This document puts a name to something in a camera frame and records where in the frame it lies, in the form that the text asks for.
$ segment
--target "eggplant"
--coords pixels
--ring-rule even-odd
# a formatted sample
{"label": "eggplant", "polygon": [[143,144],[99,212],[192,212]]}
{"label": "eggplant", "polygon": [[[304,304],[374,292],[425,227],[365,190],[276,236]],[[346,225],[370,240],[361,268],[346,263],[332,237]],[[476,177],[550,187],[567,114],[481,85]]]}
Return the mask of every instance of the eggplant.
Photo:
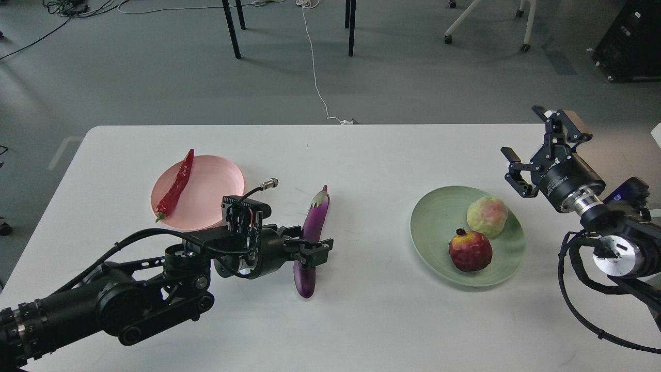
{"label": "eggplant", "polygon": [[[318,242],[321,237],[321,228],[324,226],[326,220],[326,213],[331,203],[331,196],[328,194],[328,186],[324,185],[323,189],[319,191],[312,199],[310,210],[307,212],[303,228],[301,229],[301,237],[308,242]],[[296,284],[296,289],[299,295],[305,299],[312,297],[315,292],[315,282],[317,278],[317,270],[315,267],[311,269],[303,269],[301,263],[294,261],[293,263],[293,282]]]}

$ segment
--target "silver metal joint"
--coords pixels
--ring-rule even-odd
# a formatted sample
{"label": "silver metal joint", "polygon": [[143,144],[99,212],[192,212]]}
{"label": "silver metal joint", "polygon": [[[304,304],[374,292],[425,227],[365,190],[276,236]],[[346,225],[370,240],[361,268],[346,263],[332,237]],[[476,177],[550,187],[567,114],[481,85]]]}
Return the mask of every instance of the silver metal joint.
{"label": "silver metal joint", "polygon": [[561,205],[561,211],[563,213],[568,213],[573,210],[578,213],[579,216],[583,216],[585,212],[593,207],[602,205],[602,200],[599,199],[598,193],[592,190],[592,186],[596,186],[596,184],[583,185],[579,187],[578,190],[567,195]]}
{"label": "silver metal joint", "polygon": [[271,178],[268,181],[264,182],[263,184],[259,185],[259,187],[262,190],[270,189],[272,187],[277,187],[278,186],[278,179],[277,178]]}
{"label": "silver metal joint", "polygon": [[593,255],[594,263],[601,271],[613,277],[622,277],[635,274],[641,268],[644,257],[635,243],[617,235],[607,235],[599,240],[617,256],[600,258]]}

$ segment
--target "floor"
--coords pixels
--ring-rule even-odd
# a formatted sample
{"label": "floor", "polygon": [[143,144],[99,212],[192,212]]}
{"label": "floor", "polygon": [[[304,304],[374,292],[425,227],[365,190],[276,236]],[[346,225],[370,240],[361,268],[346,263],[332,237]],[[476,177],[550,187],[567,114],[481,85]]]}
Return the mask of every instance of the floor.
{"label": "floor", "polygon": [[[247,5],[237,60],[220,1],[133,0],[121,10],[216,8],[72,19],[1,60],[0,144],[9,150],[0,156],[0,215],[14,231],[0,237],[0,281],[98,125],[540,123],[530,108],[543,105],[574,110],[591,128],[583,146],[611,160],[597,169],[607,189],[638,175],[650,184],[650,206],[661,206],[661,149],[650,135],[661,122],[661,83],[610,83],[591,59],[624,0],[540,1],[527,53],[517,0],[483,2],[445,45],[468,4],[358,0],[351,58],[344,1],[306,11],[294,0]],[[4,1],[0,56],[65,20],[36,0]]]}

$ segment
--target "chair wheel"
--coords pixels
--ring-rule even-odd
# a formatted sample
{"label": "chair wheel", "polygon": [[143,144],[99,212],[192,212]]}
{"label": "chair wheel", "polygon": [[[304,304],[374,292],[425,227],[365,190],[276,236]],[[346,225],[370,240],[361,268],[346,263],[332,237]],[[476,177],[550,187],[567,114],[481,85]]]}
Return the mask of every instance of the chair wheel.
{"label": "chair wheel", "polygon": [[0,225],[0,236],[7,236],[11,234],[12,231],[13,229],[6,222]]}

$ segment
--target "cable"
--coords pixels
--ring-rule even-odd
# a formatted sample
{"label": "cable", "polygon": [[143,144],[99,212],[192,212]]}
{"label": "cable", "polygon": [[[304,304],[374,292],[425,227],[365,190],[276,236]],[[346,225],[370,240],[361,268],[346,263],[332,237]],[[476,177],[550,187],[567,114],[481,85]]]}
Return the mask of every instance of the cable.
{"label": "cable", "polygon": [[[574,237],[569,240],[569,236],[574,234]],[[617,336],[614,336],[605,330],[602,330],[601,328],[595,326],[592,324],[590,321],[585,319],[579,312],[578,310],[574,307],[574,305],[571,303],[569,300],[569,295],[567,294],[567,289],[564,285],[564,258],[567,255],[567,251],[573,247],[574,242],[577,239],[580,239],[585,235],[585,231],[581,232],[568,232],[563,239],[563,244],[560,248],[560,253],[558,254],[559,260],[558,260],[558,282],[560,284],[560,292],[563,294],[564,302],[567,304],[567,307],[569,307],[569,310],[572,312],[574,317],[578,319],[578,321],[583,324],[587,329],[591,330],[594,334],[597,335],[599,339],[605,339],[607,341],[610,341],[616,345],[623,346],[625,348],[629,349],[635,349],[635,350],[640,350],[640,351],[647,351],[648,353],[655,353],[655,354],[661,354],[661,349],[656,349],[656,348],[650,348],[647,346],[642,346],[635,344],[633,342],[623,340]]]}
{"label": "cable", "polygon": [[312,0],[296,0],[296,5],[303,9],[314,9],[320,2],[321,0],[317,0],[316,4],[312,4]]}
{"label": "cable", "polygon": [[100,264],[104,263],[110,256],[114,255],[115,253],[119,252],[129,244],[135,243],[138,240],[148,238],[150,236],[156,236],[156,235],[173,235],[178,238],[182,238],[183,240],[190,242],[192,244],[195,244],[197,246],[204,246],[204,243],[199,241],[193,236],[187,235],[183,232],[179,231],[174,231],[174,230],[167,230],[164,228],[147,228],[144,230],[140,230],[138,232],[134,232],[133,234],[129,235],[128,237],[124,238],[121,242],[115,243],[115,245],[110,248],[105,254],[103,254],[101,257],[99,257],[92,265],[90,265],[88,268],[83,270],[82,273],[76,275],[72,280],[68,281],[65,285],[60,287],[58,290],[53,292],[53,294],[64,292],[66,290],[69,290],[73,288],[76,284],[80,283],[81,280],[83,280],[86,276],[88,276],[92,271],[94,271]]}
{"label": "cable", "polygon": [[[144,11],[144,12],[126,12],[122,10],[122,5],[128,3],[130,0],[122,0],[122,2],[117,6],[117,10],[120,13],[123,14],[131,14],[131,15],[140,15],[140,14],[150,14],[150,13],[156,13],[156,12],[162,12],[162,11],[188,11],[188,10],[195,10],[195,9],[218,9],[218,8],[223,8],[222,5],[215,5],[211,7],[185,7],[185,8],[164,8],[164,9],[155,9],[152,11]],[[266,3],[281,3],[285,0],[253,0],[250,5],[253,5],[255,7],[262,7]],[[235,8],[237,7],[236,5],[231,5],[230,8]]]}
{"label": "cable", "polygon": [[263,7],[266,5],[266,3],[281,3],[285,0],[253,0],[252,5],[255,7]]}
{"label": "cable", "polygon": [[76,11],[75,14],[72,14],[72,11],[76,9],[76,7],[80,6],[80,4],[78,3],[74,4],[70,0],[50,0],[48,2],[46,0],[42,0],[42,5],[45,8],[47,8],[50,14],[57,14],[61,17],[74,17],[74,18],[89,18],[95,15],[101,15],[103,13],[107,13],[117,8],[117,6],[112,7],[113,3],[114,0],[108,0],[106,1],[105,4],[101,5],[98,9],[95,9],[93,11],[85,11],[80,13]]}
{"label": "cable", "polygon": [[315,78],[315,89],[317,90],[317,95],[319,96],[319,99],[324,104],[324,107],[326,107],[326,119],[327,120],[328,119],[335,119],[338,122],[340,122],[340,124],[342,124],[342,121],[339,118],[336,118],[335,116],[330,116],[329,106],[326,104],[326,101],[324,101],[323,97],[321,97],[321,93],[319,92],[319,86],[317,85],[317,69],[315,68],[315,48],[312,45],[312,38],[310,37],[310,32],[307,30],[307,20],[305,19],[305,10],[306,9],[312,9],[312,8],[306,8],[305,5],[301,6],[301,12],[303,13],[303,22],[305,23],[305,33],[307,34],[307,39],[310,40],[310,52],[312,53],[312,74]]}
{"label": "cable", "polygon": [[48,37],[49,35],[51,35],[53,32],[55,32],[55,31],[61,29],[61,28],[62,28],[65,24],[67,24],[72,18],[73,18],[73,17],[69,17],[66,21],[64,21],[63,24],[59,25],[55,30],[53,30],[53,31],[51,31],[51,32],[49,32],[49,33],[47,33],[46,35],[43,35],[41,38],[39,38],[39,40],[33,42],[32,44],[29,44],[29,45],[27,45],[27,46],[24,46],[24,47],[22,47],[21,49],[15,51],[15,52],[11,52],[11,53],[7,54],[6,56],[0,57],[0,60],[4,60],[5,58],[7,58],[7,57],[9,57],[9,56],[11,56],[11,55],[13,55],[13,54],[16,54],[16,53],[20,52],[21,50],[26,50],[27,48],[29,48],[29,47],[35,45],[36,43],[40,42],[41,40],[43,40],[43,39],[45,39],[46,37]]}

